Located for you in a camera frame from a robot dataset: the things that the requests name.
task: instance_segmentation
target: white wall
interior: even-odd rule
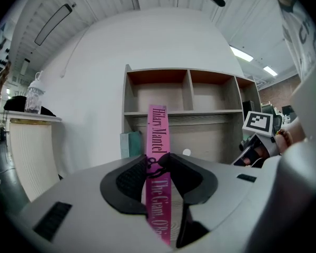
[[[92,25],[44,66],[43,105],[63,119],[54,154],[61,175],[120,158],[125,65],[189,67],[243,76],[226,40],[201,12],[157,8]]]

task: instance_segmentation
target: shelf compartment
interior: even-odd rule
[[[147,112],[150,104],[166,105],[171,111],[193,109],[187,70],[130,71],[125,90],[125,112]]]
[[[193,107],[197,111],[241,110],[238,85],[234,76],[190,70]]]
[[[254,81],[241,77],[236,77],[236,81],[238,83],[241,101],[253,101],[255,112],[262,112],[259,92],[256,83]]]
[[[147,117],[126,116],[133,131],[141,131],[146,149]],[[171,153],[191,150],[191,156],[220,163],[232,163],[239,155],[242,140],[242,115],[169,116]]]

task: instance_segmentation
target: white ceiling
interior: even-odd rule
[[[94,22],[121,12],[152,7],[181,7],[202,11],[221,31],[228,43],[254,57],[252,62],[238,59],[246,76],[260,85],[294,75],[295,68],[282,34],[276,0],[225,0],[218,7],[210,0],[29,0],[16,25],[11,46],[13,74],[21,70],[25,58],[38,71],[72,36]],[[64,4],[76,6],[46,38],[41,46],[34,40],[51,16]],[[269,66],[279,76],[263,70]]]

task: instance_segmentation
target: water bottle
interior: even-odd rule
[[[42,71],[35,74],[35,81],[33,81],[28,87],[25,112],[37,114],[41,113],[42,96],[45,93],[45,89],[40,80],[41,73]]]

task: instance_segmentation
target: black chair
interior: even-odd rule
[[[262,106],[262,112],[268,113],[268,114],[273,114],[273,134],[278,132],[281,129],[282,116],[277,115],[275,113],[273,105]]]

